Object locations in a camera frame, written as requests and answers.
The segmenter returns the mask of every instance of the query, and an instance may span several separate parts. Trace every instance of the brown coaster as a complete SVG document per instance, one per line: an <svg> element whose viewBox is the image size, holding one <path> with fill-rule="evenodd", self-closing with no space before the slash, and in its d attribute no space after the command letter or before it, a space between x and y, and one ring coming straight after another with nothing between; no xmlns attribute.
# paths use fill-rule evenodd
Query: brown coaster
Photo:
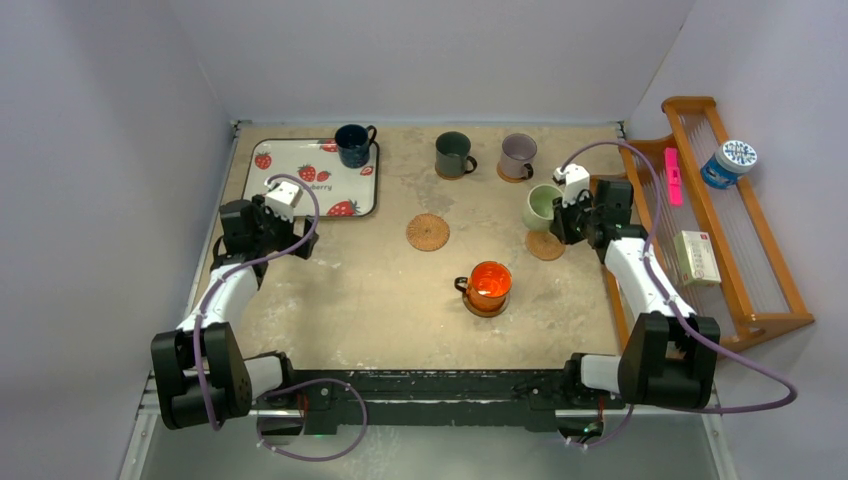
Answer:
<svg viewBox="0 0 848 480"><path fill-rule="evenodd" d="M506 296L506 300L504 300L504 303L503 303L503 305L501 305L501 308L499 308L495 311L492 311L492 312L483 312L481 310L477 310L476 308L474 308L474 306L471 305L471 302L468 301L468 295L466 295L464 293L462 294L462 303L464 303L465 308L467 308L468 311L473 313L474 315L477 315L478 317L483 317L483 318L492 318L492 317L497 317L498 315L502 314L504 312L504 310L506 310L507 305L509 305L509 295Z"/></svg>
<svg viewBox="0 0 848 480"><path fill-rule="evenodd" d="M556 260L565 253L565 245L559 243L556 236L550 232L527 232L524 245L534 257L546 262Z"/></svg>
<svg viewBox="0 0 848 480"><path fill-rule="evenodd" d="M418 250L432 252L448 243L450 227L447 222L431 213L416 215L406 226L406 239Z"/></svg>
<svg viewBox="0 0 848 480"><path fill-rule="evenodd" d="M498 176L499 176L499 177L501 177L501 180L503 180L504 182L509 182L509 183L521 183L521 182L523 182L524 180L527 180L526 178L512 178L512 177L507 177L507 176L506 176L506 174L505 174L505 173L503 173L503 171L501 171L501 166L500 166L500 165L498 165Z"/></svg>
<svg viewBox="0 0 848 480"><path fill-rule="evenodd" d="M463 177L462 175L460 175L458 177L446 177L446 176L442 175L442 172L440 172L439 169L435 169L435 170L436 170L436 175L444 178L445 180L459 180L460 178Z"/></svg>

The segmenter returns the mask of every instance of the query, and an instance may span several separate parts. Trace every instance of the mug handle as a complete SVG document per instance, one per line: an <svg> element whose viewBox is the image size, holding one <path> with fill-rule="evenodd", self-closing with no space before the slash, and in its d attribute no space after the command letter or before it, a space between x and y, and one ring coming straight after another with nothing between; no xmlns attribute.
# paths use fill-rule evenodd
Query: mug handle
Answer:
<svg viewBox="0 0 848 480"><path fill-rule="evenodd" d="M453 286L460 292L466 293L468 291L468 277L456 277Z"/></svg>
<svg viewBox="0 0 848 480"><path fill-rule="evenodd" d="M465 158L466 158L466 160L468 160L468 163L471 164L471 170L466 170L465 173L471 173L474 170L477 170L477 160L474 159L474 157L472 157L471 155L469 155Z"/></svg>
<svg viewBox="0 0 848 480"><path fill-rule="evenodd" d="M365 130L373 132L371 133L371 138L368 139L368 145L371 145L377 138L377 127L375 127L374 125L368 125L367 127L365 127Z"/></svg>

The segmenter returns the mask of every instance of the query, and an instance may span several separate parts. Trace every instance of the beige table surface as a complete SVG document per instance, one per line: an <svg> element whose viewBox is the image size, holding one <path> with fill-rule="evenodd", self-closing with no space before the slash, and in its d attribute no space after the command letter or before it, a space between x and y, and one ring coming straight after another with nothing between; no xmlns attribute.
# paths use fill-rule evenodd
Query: beige table surface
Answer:
<svg viewBox="0 0 848 480"><path fill-rule="evenodd" d="M360 219L321 219L310 260L272 262L241 321L231 320L245 357L278 350L295 368L558 368L576 351L616 353L612 311L597 256L584 243L542 262L524 247L521 205L574 150L615 139L613 127L401 127L377 125L382 147L378 206ZM236 146L225 202L241 198L255 145L269 138L326 138L336 127L247 127ZM457 181L436 176L434 141L448 130L471 139L480 163ZM522 132L539 145L537 175L510 184L495 171L500 145ZM592 174L623 171L614 147L578 159ZM419 213L442 216L447 245L420 252L406 241ZM213 239L221 235L217 225ZM478 318L453 279L495 260L513 275L506 312ZM198 286L208 283L211 252Z"/></svg>

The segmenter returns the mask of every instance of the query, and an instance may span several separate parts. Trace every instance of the wooden shelf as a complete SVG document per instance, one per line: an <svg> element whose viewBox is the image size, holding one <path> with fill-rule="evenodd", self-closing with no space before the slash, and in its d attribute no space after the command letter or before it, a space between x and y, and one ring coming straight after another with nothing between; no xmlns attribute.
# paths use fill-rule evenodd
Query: wooden shelf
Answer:
<svg viewBox="0 0 848 480"><path fill-rule="evenodd" d="M722 345L734 351L758 345L814 321L807 311L748 178L727 190L708 188L700 167L729 137L711 97L672 97L663 102L672 134L651 141L630 141L652 163L666 191L664 151L677 148L683 176L684 206L672 208L660 198L660 225L654 248L660 265L681 296L701 315L714 317ZM634 204L646 229L656 208L653 179L629 150L619 149L634 187ZM673 238L681 230L710 234L721 274L721 287L681 287ZM621 305L615 279L607 286ZM613 308L622 348L633 319L626 308Z"/></svg>

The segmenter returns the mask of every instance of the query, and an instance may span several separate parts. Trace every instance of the white lid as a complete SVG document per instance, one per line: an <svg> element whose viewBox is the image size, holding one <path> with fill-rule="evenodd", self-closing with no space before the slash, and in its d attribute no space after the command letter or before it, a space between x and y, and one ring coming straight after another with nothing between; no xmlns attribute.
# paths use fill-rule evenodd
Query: white lid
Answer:
<svg viewBox="0 0 848 480"><path fill-rule="evenodd" d="M740 140L728 140L716 151L716 160L733 173L745 173L757 163L757 152Z"/></svg>

